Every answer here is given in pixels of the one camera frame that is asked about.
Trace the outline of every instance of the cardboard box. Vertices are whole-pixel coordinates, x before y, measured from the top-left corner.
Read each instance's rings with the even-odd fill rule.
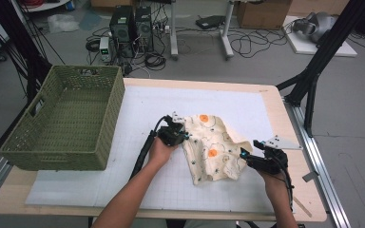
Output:
[[[135,0],[90,0],[91,6],[94,8],[114,8],[118,5],[134,6]]]
[[[310,12],[321,11],[340,15],[348,3],[349,0],[293,0],[288,15],[306,17]]]
[[[261,4],[240,3],[237,19],[243,29],[280,29],[292,0],[268,0]]]

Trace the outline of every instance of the basket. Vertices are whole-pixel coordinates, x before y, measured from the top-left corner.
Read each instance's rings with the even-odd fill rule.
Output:
[[[53,66],[0,149],[25,170],[104,170],[125,93],[115,66]]]

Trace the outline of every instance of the human arm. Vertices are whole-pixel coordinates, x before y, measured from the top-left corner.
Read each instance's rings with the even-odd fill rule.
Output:
[[[156,138],[149,150],[149,161],[120,192],[108,203],[97,217],[92,228],[128,228],[135,218],[153,178],[168,162],[177,146],[167,146]]]
[[[277,218],[278,228],[297,228],[292,210],[289,206],[289,196],[287,194],[286,183],[283,181],[283,175],[269,175],[259,172],[265,181],[265,191],[274,208]]]

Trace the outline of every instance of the gray floor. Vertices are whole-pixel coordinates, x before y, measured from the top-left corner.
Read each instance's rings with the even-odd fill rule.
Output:
[[[78,9],[70,14],[81,21],[85,13]],[[92,30],[48,34],[47,38],[68,65],[85,65],[86,38],[107,25],[108,20],[102,19]],[[365,48],[348,43],[357,57],[335,57],[318,81],[313,132],[351,225],[365,227]],[[166,68],[149,71],[150,78],[277,85],[299,74],[313,57],[295,54],[286,44],[271,46],[251,59],[236,54],[225,61],[215,34],[179,33],[179,49],[179,60],[173,61],[167,47]],[[46,51],[51,63],[60,64],[53,51],[48,47]],[[138,69],[130,77],[147,78],[148,74]],[[0,62],[0,136],[25,102],[11,61]],[[0,227],[87,227],[86,223],[87,218],[0,216]],[[329,217],[324,223],[307,223],[307,227],[333,227],[333,223]]]

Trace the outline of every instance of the wooden table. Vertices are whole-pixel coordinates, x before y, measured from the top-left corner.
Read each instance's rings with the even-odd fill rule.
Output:
[[[242,85],[205,83],[188,81],[167,81],[147,79],[125,79],[126,86],[154,86],[192,88],[204,90],[224,90],[259,93],[265,103],[269,121],[274,134],[292,142],[297,142],[295,130],[278,90],[272,85]],[[305,182],[302,177],[310,172],[304,156],[298,151],[285,150],[289,158],[294,189],[294,205],[297,221],[324,221],[327,219],[325,209],[313,180]],[[0,214],[11,215],[59,215],[59,216],[89,216],[97,217],[103,208],[69,207],[69,206],[35,206],[25,205],[37,176],[36,171],[24,171],[13,167],[0,189]],[[138,218],[164,219],[235,219],[235,220],[275,220],[275,217],[255,213],[237,212],[203,212],[203,211],[168,211],[140,210]]]

